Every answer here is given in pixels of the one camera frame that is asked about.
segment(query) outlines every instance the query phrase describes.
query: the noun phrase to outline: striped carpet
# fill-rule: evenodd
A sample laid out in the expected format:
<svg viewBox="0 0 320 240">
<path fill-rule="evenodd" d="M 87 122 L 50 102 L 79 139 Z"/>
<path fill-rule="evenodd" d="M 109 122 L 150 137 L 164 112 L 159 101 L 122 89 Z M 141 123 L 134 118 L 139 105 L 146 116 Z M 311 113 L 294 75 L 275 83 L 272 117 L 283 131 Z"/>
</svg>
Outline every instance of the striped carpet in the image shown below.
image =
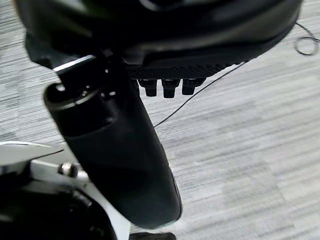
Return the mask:
<svg viewBox="0 0 320 240">
<path fill-rule="evenodd" d="M 319 0 L 305 1 L 299 22 L 320 37 Z M 10 1 L 0 0 L 0 141 L 59 143 L 42 102 L 57 77 L 30 62 L 24 34 Z M 154 232 L 178 240 L 320 239 L 320 54 L 294 51 L 305 35 L 296 26 L 156 129 L 184 212 Z M 161 91 L 154 98 L 141 91 L 154 124 L 188 98 L 181 87 L 174 100 Z"/>
</svg>

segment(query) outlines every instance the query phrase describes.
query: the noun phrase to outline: black device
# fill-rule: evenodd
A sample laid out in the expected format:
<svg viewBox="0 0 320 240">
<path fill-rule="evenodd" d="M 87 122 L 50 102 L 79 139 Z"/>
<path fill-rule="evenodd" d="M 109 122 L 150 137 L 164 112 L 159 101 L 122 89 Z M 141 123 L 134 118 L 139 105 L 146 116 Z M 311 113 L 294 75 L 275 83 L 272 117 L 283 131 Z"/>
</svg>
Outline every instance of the black device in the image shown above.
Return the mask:
<svg viewBox="0 0 320 240">
<path fill-rule="evenodd" d="M 192 95 L 226 67 L 280 42 L 302 0 L 14 0 L 30 59 L 61 83 L 44 102 L 110 203 L 157 228 L 182 214 L 165 151 L 139 97 Z"/>
</svg>

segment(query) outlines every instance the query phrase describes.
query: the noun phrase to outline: screw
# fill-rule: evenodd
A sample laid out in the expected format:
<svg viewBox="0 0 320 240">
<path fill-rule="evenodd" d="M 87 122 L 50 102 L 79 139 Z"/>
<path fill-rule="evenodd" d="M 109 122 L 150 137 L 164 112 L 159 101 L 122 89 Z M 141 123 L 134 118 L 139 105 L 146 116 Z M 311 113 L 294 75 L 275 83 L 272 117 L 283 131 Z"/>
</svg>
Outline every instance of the screw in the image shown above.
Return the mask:
<svg viewBox="0 0 320 240">
<path fill-rule="evenodd" d="M 58 173 L 64 176 L 74 178 L 78 174 L 78 169 L 74 164 L 70 162 L 65 162 L 59 166 Z"/>
<path fill-rule="evenodd" d="M 59 91 L 59 92 L 63 92 L 66 90 L 65 86 L 63 84 L 58 84 L 57 86 L 55 86 L 55 88 Z"/>
</svg>

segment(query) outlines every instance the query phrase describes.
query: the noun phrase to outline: wire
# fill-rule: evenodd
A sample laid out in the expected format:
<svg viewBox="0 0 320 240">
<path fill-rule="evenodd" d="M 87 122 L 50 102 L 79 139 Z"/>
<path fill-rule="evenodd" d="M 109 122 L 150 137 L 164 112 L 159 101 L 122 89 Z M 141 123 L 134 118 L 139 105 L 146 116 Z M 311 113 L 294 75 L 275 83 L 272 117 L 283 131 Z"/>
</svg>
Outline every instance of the wire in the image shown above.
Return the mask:
<svg viewBox="0 0 320 240">
<path fill-rule="evenodd" d="M 319 38 L 316 38 L 316 36 L 308 29 L 306 28 L 305 26 L 303 26 L 302 24 L 296 22 L 295 24 L 297 24 L 300 28 L 302 28 L 303 30 L 305 30 L 309 36 L 302 36 L 302 37 L 299 37 L 296 41 L 295 41 L 295 44 L 294 44 L 294 49 L 301 55 L 304 55 L 304 56 L 314 56 L 316 55 L 318 52 L 319 52 L 319 43 L 320 43 L 320 39 Z M 312 52 L 308 53 L 308 52 L 303 52 L 299 49 L 299 43 L 301 41 L 304 41 L 304 40 L 311 40 L 313 41 L 313 44 L 314 44 L 314 49 Z"/>
<path fill-rule="evenodd" d="M 314 56 L 319 52 L 319 43 L 320 43 L 320 39 L 316 38 L 316 36 L 305 26 L 303 26 L 302 24 L 296 22 L 296 25 L 298 25 L 300 28 L 302 28 L 303 30 L 305 30 L 309 36 L 302 36 L 297 38 L 297 40 L 295 41 L 294 44 L 294 49 L 301 55 L 304 56 Z M 314 50 L 310 53 L 307 52 L 303 52 L 299 49 L 299 43 L 301 41 L 304 40 L 311 40 L 314 43 Z M 167 121 L 169 118 L 171 118 L 173 115 L 175 115 L 180 109 L 182 109 L 191 99 L 193 99 L 195 96 L 197 96 L 199 93 L 201 93 L 203 90 L 205 90 L 206 88 L 208 88 L 209 86 L 211 86 L 212 84 L 216 83 L 217 81 L 219 81 L 220 79 L 222 79 L 223 77 L 227 76 L 228 74 L 232 73 L 233 71 L 239 69 L 240 67 L 242 67 L 243 65 L 245 65 L 246 62 L 241 63 L 239 66 L 235 67 L 234 69 L 228 71 L 227 73 L 225 73 L 224 75 L 222 75 L 221 77 L 218 77 L 217 79 L 215 79 L 214 81 L 212 81 L 211 83 L 209 83 L 208 85 L 206 85 L 205 87 L 203 87 L 201 90 L 197 91 L 194 95 L 192 95 L 190 98 L 188 98 L 180 107 L 178 107 L 173 113 L 171 113 L 169 116 L 167 116 L 165 119 L 163 119 L 161 122 L 159 122 L 157 125 L 154 126 L 154 128 L 158 127 L 159 125 L 163 124 L 165 121 Z"/>
<path fill-rule="evenodd" d="M 171 113 L 169 116 L 167 116 L 165 119 L 163 119 L 161 122 L 159 122 L 157 125 L 154 126 L 154 128 L 158 127 L 159 125 L 163 124 L 165 121 L 167 121 L 169 118 L 171 118 L 173 115 L 175 115 L 180 109 L 182 109 L 191 99 L 193 99 L 195 96 L 197 96 L 199 93 L 201 93 L 203 90 L 205 90 L 206 88 L 210 87 L 212 84 L 216 83 L 217 81 L 219 81 L 220 79 L 222 79 L 223 77 L 227 76 L 228 74 L 232 73 L 233 71 L 241 68 L 243 65 L 245 65 L 246 62 L 241 63 L 239 66 L 235 67 L 234 69 L 228 71 L 227 73 L 223 74 L 222 76 L 218 77 L 217 79 L 213 80 L 212 82 L 210 82 L 209 84 L 207 84 L 205 87 L 203 87 L 202 89 L 200 89 L 199 91 L 197 91 L 194 95 L 192 95 L 191 97 L 189 97 L 180 107 L 178 107 L 173 113 Z"/>
</svg>

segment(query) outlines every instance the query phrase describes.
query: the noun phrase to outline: black plastic housing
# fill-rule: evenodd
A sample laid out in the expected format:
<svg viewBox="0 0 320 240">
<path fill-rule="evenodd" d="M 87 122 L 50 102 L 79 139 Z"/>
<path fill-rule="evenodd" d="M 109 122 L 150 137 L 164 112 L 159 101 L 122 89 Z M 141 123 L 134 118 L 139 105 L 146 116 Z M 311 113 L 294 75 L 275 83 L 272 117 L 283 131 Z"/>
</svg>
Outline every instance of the black plastic housing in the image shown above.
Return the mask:
<svg viewBox="0 0 320 240">
<path fill-rule="evenodd" d="M 0 216 L 4 240 L 117 240 L 100 204 L 68 186 L 30 181 L 2 190 Z"/>
<path fill-rule="evenodd" d="M 127 84 L 71 99 L 52 85 L 44 101 L 100 192 L 132 223 L 153 229 L 179 219 L 182 204 L 139 93 Z"/>
<path fill-rule="evenodd" d="M 288 34 L 303 0 L 173 1 L 164 11 L 142 4 L 151 0 L 13 2 L 27 32 L 61 51 L 37 58 L 27 43 L 34 62 L 86 56 L 98 44 L 119 53 L 132 79 L 153 80 L 207 78 L 258 57 Z"/>
</svg>

